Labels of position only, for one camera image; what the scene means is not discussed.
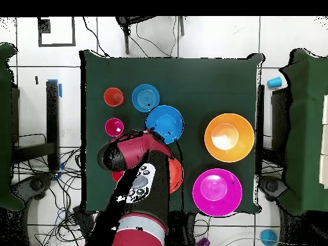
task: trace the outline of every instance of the red cup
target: red cup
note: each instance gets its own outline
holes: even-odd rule
[[[105,123],[105,131],[110,136],[119,136],[124,130],[123,122],[118,118],[111,118]]]
[[[124,171],[121,172],[113,172],[111,176],[113,177],[115,182],[119,182],[121,177],[124,175]]]
[[[118,88],[109,88],[104,93],[104,101],[108,106],[120,106],[124,102],[124,96]]]

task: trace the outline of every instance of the white box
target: white box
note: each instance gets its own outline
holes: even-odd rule
[[[322,126],[322,143],[321,143],[321,154],[328,156],[328,125]]]
[[[328,156],[321,155],[320,157],[319,182],[328,186]]]
[[[328,124],[328,95],[324,98],[324,112],[322,114],[322,124]]]

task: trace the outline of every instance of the pink bowl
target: pink bowl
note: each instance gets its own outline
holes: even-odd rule
[[[226,216],[242,201],[242,185],[230,171],[214,168],[195,181],[192,197],[196,206],[209,216]]]
[[[118,118],[111,118],[106,122],[105,130],[110,136],[119,136],[124,130],[123,122]]]

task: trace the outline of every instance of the blue object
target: blue object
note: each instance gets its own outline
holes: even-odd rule
[[[274,87],[277,87],[277,86],[282,86],[283,82],[281,80],[281,77],[278,76],[277,78],[268,80],[267,84],[268,84],[268,87],[274,88]]]
[[[58,95],[59,97],[63,97],[63,90],[62,90],[62,84],[58,84]]]
[[[273,230],[263,230],[261,232],[261,241],[265,246],[273,246],[277,241],[277,234]]]
[[[160,94],[150,84],[141,84],[132,93],[132,103],[140,112],[149,112],[160,103]]]
[[[166,144],[171,144],[182,135],[184,123],[180,112],[171,106],[157,106],[145,119],[146,128],[164,138]]]

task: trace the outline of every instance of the magenta cup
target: magenta cup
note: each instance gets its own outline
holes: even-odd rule
[[[111,118],[106,122],[105,130],[110,136],[119,136],[124,130],[123,122],[118,118]]]

